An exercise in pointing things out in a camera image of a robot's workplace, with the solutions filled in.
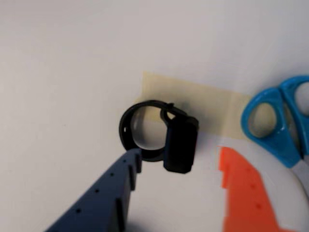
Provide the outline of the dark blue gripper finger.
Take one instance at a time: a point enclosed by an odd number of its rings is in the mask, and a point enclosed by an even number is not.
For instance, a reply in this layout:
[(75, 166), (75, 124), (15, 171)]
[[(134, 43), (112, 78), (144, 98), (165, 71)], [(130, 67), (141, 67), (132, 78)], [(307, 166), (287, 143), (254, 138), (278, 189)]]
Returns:
[(141, 167), (140, 149), (124, 153), (47, 231), (124, 232)]

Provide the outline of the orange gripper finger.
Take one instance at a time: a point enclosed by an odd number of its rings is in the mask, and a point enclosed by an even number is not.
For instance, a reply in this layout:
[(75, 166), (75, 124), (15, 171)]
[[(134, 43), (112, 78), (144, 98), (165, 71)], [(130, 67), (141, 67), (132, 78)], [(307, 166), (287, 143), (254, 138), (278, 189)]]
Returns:
[(227, 189), (224, 232), (288, 232), (280, 227), (259, 171), (239, 152), (221, 147), (219, 170)]

